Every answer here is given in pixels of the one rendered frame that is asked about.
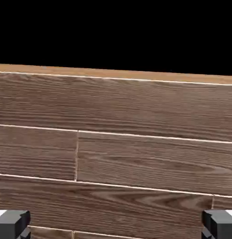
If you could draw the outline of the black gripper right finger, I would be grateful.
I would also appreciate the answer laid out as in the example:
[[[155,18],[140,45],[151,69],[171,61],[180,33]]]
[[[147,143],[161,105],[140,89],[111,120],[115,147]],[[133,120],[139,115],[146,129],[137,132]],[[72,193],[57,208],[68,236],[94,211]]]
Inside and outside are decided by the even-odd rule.
[[[204,210],[201,239],[232,239],[232,210]]]

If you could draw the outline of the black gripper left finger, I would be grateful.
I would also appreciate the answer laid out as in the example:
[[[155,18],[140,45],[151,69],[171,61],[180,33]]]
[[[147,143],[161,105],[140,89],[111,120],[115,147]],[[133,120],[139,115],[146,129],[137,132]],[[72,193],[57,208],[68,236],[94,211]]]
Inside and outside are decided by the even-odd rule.
[[[31,239],[29,210],[0,210],[0,239]]]

